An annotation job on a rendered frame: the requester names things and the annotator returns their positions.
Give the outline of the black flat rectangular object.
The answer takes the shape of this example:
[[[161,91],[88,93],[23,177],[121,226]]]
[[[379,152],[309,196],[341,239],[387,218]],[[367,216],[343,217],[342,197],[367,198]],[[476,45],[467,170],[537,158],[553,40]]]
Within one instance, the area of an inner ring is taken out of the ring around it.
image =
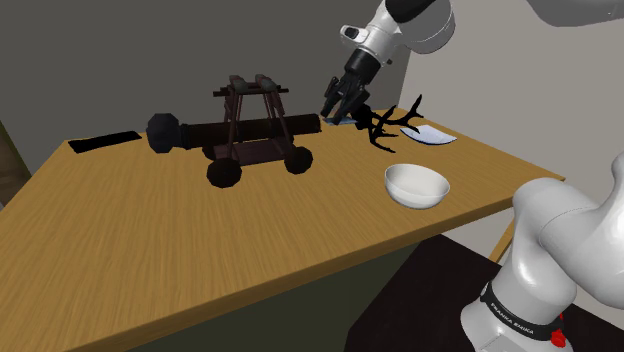
[[[141,136],[136,131],[124,131],[85,139],[70,140],[68,145],[76,154],[80,154],[140,139]]]

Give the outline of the black antler-shaped figure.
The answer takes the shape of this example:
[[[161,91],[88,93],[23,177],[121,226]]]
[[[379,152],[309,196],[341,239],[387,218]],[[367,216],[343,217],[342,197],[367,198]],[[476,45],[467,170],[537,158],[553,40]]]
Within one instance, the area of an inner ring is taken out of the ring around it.
[[[408,128],[413,132],[419,133],[419,129],[410,124],[410,120],[416,117],[423,118],[423,115],[419,114],[417,111],[422,102],[422,98],[423,96],[419,95],[410,110],[403,117],[395,120],[390,119],[394,113],[395,106],[392,106],[383,115],[379,115],[378,113],[372,111],[367,104],[363,104],[359,107],[354,113],[351,114],[351,117],[356,121],[355,127],[358,130],[367,130],[369,142],[373,146],[389,153],[394,153],[393,149],[383,146],[378,142],[380,137],[397,137],[397,134],[387,133],[384,127],[386,125],[401,126]]]

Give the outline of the dark robot stand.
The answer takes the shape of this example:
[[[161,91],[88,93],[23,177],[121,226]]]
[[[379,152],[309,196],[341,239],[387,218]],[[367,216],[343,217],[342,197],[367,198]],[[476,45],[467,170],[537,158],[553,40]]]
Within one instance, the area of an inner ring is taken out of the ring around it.
[[[344,352],[475,352],[460,313],[499,270],[441,234],[420,242],[349,329]]]

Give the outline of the white bowl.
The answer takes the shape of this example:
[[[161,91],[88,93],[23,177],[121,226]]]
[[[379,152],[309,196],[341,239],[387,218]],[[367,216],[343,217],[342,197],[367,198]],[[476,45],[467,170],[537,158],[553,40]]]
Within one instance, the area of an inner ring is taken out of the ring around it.
[[[448,180],[438,172],[416,164],[394,164],[384,173],[385,189],[392,200],[411,209],[429,209],[449,193]]]

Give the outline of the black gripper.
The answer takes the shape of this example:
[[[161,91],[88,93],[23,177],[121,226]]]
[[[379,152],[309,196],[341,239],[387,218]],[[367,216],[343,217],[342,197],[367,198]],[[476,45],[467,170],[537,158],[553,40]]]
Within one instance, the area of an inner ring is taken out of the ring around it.
[[[369,98],[365,87],[370,84],[382,64],[377,58],[362,49],[355,49],[344,65],[344,74],[340,79],[333,77],[324,94],[325,103],[320,111],[322,117],[328,117],[340,102],[335,112],[335,122],[340,123],[348,114],[356,112]]]

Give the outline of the wooden table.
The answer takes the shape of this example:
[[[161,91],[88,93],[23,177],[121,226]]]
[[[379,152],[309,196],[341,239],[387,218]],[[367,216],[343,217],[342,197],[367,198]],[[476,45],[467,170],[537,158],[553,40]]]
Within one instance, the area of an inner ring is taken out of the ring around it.
[[[302,135],[304,174],[252,165],[227,189],[198,150],[61,145],[0,210],[0,352],[116,352],[507,209],[545,170],[458,135],[373,147],[350,125]],[[394,164],[443,175],[436,206],[384,185]]]

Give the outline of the dark wheeled battering ram toy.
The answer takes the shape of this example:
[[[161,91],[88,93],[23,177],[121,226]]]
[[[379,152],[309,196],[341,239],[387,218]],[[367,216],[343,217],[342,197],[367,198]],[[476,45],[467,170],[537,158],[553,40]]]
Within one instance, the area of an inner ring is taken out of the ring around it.
[[[287,116],[281,95],[288,90],[271,78],[257,74],[248,82],[238,75],[213,95],[224,99],[224,120],[218,123],[182,124],[171,113],[157,113],[149,120],[146,136],[151,149],[160,154],[173,148],[200,148],[211,163],[206,178],[215,187],[229,188],[238,183],[242,168],[282,161],[294,175],[306,172],[312,165],[311,151],[294,143],[297,135],[321,131],[315,114]],[[267,115],[243,120],[242,105],[246,96],[263,99]]]

